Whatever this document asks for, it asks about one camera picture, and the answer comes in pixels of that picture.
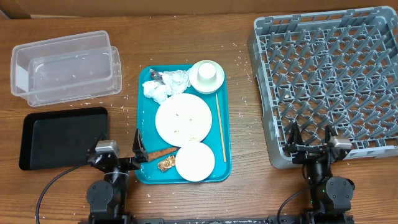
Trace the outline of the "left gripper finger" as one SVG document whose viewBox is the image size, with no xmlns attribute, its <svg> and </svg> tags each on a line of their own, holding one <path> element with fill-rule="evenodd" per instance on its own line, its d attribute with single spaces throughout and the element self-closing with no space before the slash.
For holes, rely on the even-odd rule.
<svg viewBox="0 0 398 224">
<path fill-rule="evenodd" d="M 135 155 L 144 155 L 147 154 L 147 151 L 144 147 L 144 143 L 142 140 L 142 136 L 141 136 L 141 132 L 140 130 L 137 128 L 135 135 L 134 135 L 134 141 L 133 141 L 133 145 L 132 145 L 132 151 Z"/>
<path fill-rule="evenodd" d="M 97 146 L 97 144 L 98 144 L 100 141 L 103 141 L 103 140 L 107 140 L 107 134 L 106 134 L 106 133 L 101 133 L 101 134 L 96 138 L 95 143 L 89 148 L 88 152 L 89 152 L 89 153 L 93 153 L 93 152 L 95 151 L 95 147 Z"/>
</svg>

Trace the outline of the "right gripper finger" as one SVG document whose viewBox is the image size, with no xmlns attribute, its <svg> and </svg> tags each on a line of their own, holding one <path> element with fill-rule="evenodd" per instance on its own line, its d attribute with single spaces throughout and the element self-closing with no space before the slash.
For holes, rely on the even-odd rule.
<svg viewBox="0 0 398 224">
<path fill-rule="evenodd" d="M 290 129 L 290 135 L 286 142 L 286 147 L 293 147 L 296 145 L 303 146 L 304 141 L 302 139 L 300 129 L 299 129 L 297 122 L 294 122 Z"/>
<path fill-rule="evenodd" d="M 335 132 L 335 130 L 333 129 L 333 127 L 328 124 L 325 126 L 325 143 L 324 145 L 335 145 L 335 140 L 337 137 L 337 133 Z"/>
</svg>

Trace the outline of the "white tissue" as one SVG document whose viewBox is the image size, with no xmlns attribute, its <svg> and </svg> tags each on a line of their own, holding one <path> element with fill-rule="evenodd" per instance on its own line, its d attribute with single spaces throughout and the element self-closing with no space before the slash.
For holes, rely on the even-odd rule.
<svg viewBox="0 0 398 224">
<path fill-rule="evenodd" d="M 144 96 L 162 104 L 171 94 L 171 88 L 162 80 L 146 81 L 142 84 Z"/>
<path fill-rule="evenodd" d="M 175 70 L 170 72 L 160 72 L 162 81 L 170 90 L 170 95 L 183 93 L 188 87 L 191 87 L 188 70 Z"/>
</svg>

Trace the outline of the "pale green bowl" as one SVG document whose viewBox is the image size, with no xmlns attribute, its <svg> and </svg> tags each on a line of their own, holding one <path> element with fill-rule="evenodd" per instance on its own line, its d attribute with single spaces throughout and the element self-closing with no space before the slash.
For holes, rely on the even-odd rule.
<svg viewBox="0 0 398 224">
<path fill-rule="evenodd" d="M 203 63 L 212 63 L 216 68 L 216 76 L 211 80 L 203 80 L 198 75 L 198 68 Z M 202 60 L 195 63 L 189 70 L 189 80 L 191 86 L 196 89 L 197 92 L 202 94 L 211 94 L 218 90 L 225 80 L 224 70 L 221 65 L 212 60 Z"/>
</svg>

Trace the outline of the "white plastic cup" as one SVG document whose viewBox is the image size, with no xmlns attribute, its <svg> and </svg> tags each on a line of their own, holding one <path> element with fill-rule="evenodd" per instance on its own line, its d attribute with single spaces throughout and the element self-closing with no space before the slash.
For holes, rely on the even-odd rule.
<svg viewBox="0 0 398 224">
<path fill-rule="evenodd" d="M 216 68 L 212 63 L 203 63 L 198 68 L 198 75 L 203 80 L 211 80 L 216 76 Z"/>
</svg>

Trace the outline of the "red foil snack wrapper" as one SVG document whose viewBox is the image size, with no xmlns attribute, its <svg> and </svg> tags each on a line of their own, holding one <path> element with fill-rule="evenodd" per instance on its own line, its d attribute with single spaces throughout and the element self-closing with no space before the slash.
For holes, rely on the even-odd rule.
<svg viewBox="0 0 398 224">
<path fill-rule="evenodd" d="M 157 70 L 150 69 L 150 77 L 153 80 L 161 80 L 162 79 L 162 74 L 158 72 Z"/>
</svg>

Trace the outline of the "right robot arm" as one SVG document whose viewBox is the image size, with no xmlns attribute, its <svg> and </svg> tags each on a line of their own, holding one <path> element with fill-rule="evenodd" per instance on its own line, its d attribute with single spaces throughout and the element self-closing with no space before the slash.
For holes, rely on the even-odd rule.
<svg viewBox="0 0 398 224">
<path fill-rule="evenodd" d="M 285 200 L 277 212 L 277 222 L 281 223 L 280 213 L 284 206 L 296 196 L 310 193 L 312 208 L 294 218 L 296 223 L 353 223 L 353 217 L 347 216 L 351 210 L 351 199 L 355 190 L 352 180 L 334 176 L 331 165 L 344 159 L 353 147 L 349 139 L 339 137 L 328 124 L 325 126 L 325 142 L 319 146 L 306 145 L 299 126 L 293 123 L 290 136 L 284 150 L 293 154 L 292 162 L 302 166 L 302 175 L 308 187 Z"/>
</svg>

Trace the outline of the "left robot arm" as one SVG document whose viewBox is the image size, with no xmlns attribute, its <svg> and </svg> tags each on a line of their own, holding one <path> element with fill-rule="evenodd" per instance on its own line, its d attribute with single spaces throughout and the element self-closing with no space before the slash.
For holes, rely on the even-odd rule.
<svg viewBox="0 0 398 224">
<path fill-rule="evenodd" d="M 86 199 L 90 204 L 88 223 L 137 223 L 131 212 L 126 211 L 129 173 L 139 170 L 149 161 L 148 153 L 137 129 L 134 136 L 133 157 L 120 157 L 119 146 L 114 140 L 100 140 L 90 150 L 88 163 L 104 173 L 104 178 L 92 183 Z"/>
</svg>

